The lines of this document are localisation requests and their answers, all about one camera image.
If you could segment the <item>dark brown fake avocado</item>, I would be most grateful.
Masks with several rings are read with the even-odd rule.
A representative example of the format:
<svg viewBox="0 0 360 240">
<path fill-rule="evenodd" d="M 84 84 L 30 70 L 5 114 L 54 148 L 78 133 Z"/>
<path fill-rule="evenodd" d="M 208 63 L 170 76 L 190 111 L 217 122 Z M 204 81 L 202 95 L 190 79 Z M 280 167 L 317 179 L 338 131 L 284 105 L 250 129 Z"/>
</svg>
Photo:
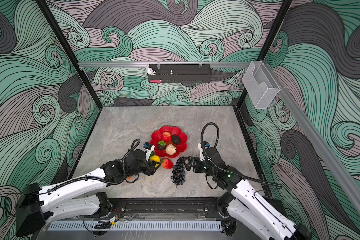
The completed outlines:
<svg viewBox="0 0 360 240">
<path fill-rule="evenodd" d="M 167 147 L 167 143 L 164 140 L 158 142 L 159 151 L 164 151 L 166 147 Z"/>
</svg>

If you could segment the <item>cream fake pear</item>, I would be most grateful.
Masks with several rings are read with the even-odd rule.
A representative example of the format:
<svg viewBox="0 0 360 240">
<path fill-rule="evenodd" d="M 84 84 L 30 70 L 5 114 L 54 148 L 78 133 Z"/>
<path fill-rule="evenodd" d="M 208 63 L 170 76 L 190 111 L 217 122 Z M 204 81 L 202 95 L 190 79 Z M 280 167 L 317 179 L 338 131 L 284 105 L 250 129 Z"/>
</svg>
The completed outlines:
<svg viewBox="0 0 360 240">
<path fill-rule="evenodd" d="M 165 152 L 167 155 L 173 156 L 174 154 L 177 153 L 177 147 L 173 144 L 169 144 L 166 146 Z"/>
</svg>

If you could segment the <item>red fake strawberry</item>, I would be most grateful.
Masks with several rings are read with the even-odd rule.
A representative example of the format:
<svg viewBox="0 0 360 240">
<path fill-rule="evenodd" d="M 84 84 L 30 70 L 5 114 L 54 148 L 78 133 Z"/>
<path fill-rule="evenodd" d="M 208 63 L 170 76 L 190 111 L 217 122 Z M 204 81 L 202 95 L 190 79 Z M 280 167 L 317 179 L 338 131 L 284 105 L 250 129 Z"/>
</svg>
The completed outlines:
<svg viewBox="0 0 360 240">
<path fill-rule="evenodd" d="M 161 162 L 161 167 L 164 169 L 172 169 L 174 164 L 168 158 L 164 158 Z"/>
</svg>

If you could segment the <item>red flower-shaped fruit bowl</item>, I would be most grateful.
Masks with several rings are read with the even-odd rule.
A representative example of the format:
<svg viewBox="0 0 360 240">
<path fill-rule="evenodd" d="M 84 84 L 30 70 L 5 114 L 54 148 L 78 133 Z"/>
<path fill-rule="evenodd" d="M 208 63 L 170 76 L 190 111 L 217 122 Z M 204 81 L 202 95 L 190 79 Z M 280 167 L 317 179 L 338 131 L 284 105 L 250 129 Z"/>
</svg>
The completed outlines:
<svg viewBox="0 0 360 240">
<path fill-rule="evenodd" d="M 179 127 L 163 126 L 151 135 L 155 155 L 161 158 L 176 158 L 186 151 L 188 136 Z"/>
</svg>

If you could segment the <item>yellow fake lemon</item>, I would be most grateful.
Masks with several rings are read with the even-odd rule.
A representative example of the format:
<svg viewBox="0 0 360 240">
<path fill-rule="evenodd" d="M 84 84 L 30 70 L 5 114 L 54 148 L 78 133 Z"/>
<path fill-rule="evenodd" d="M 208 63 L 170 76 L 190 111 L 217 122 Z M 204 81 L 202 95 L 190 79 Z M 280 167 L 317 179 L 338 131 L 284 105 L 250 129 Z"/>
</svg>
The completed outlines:
<svg viewBox="0 0 360 240">
<path fill-rule="evenodd" d="M 161 165 L 161 159 L 160 159 L 160 157 L 157 156 L 157 155 L 151 156 L 151 157 L 150 157 L 150 161 L 151 161 L 152 163 L 155 163 L 155 164 L 156 164 L 156 165 L 155 165 L 156 168 L 158 168 L 158 167 Z"/>
</svg>

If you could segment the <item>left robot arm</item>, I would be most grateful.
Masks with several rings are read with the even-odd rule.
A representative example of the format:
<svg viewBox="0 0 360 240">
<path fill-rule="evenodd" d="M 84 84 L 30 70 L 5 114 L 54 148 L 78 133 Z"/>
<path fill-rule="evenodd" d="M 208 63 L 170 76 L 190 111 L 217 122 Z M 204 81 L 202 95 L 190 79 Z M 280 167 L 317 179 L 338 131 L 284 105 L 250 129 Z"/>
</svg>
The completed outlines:
<svg viewBox="0 0 360 240">
<path fill-rule="evenodd" d="M 119 185 L 139 174 L 154 175 L 161 164 L 151 161 L 150 156 L 151 151 L 130 150 L 122 159 L 109 161 L 83 176 L 49 186 L 26 186 L 16 204 L 15 235 L 24 237 L 37 232 L 57 216 L 53 208 L 75 197 Z"/>
</svg>

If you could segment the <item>dark purple fake grapes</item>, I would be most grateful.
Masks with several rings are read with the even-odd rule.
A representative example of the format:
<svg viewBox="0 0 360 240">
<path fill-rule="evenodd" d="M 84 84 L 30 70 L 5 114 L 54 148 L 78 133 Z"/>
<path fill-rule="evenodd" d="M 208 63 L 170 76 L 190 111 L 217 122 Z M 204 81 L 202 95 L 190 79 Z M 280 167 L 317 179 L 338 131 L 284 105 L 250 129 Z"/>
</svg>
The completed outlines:
<svg viewBox="0 0 360 240">
<path fill-rule="evenodd" d="M 181 157 L 177 160 L 172 170 L 172 182 L 176 185 L 183 185 L 185 182 L 186 168 L 185 168 L 185 157 Z"/>
</svg>

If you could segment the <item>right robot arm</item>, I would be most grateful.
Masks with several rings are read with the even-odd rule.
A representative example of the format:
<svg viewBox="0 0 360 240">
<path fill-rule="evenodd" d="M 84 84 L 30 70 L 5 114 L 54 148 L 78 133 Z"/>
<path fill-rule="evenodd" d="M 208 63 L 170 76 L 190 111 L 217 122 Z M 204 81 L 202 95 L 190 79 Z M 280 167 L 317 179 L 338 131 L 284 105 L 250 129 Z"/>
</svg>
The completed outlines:
<svg viewBox="0 0 360 240">
<path fill-rule="evenodd" d="M 219 214 L 233 218 L 262 240 L 310 240 L 311 232 L 273 207 L 251 185 L 252 179 L 226 165 L 216 148 L 200 150 L 199 157 L 182 157 L 186 170 L 213 178 L 226 191 L 219 198 Z"/>
</svg>

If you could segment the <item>red fake wrinkled fruit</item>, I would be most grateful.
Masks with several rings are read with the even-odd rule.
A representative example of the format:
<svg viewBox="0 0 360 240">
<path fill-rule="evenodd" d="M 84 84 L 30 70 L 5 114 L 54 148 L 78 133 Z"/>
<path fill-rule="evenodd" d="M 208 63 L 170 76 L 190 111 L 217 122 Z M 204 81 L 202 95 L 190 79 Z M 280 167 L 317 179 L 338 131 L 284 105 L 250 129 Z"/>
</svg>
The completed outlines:
<svg viewBox="0 0 360 240">
<path fill-rule="evenodd" d="M 166 143 L 169 143 L 171 141 L 171 133 L 169 131 L 162 132 L 162 140 L 164 140 Z"/>
</svg>

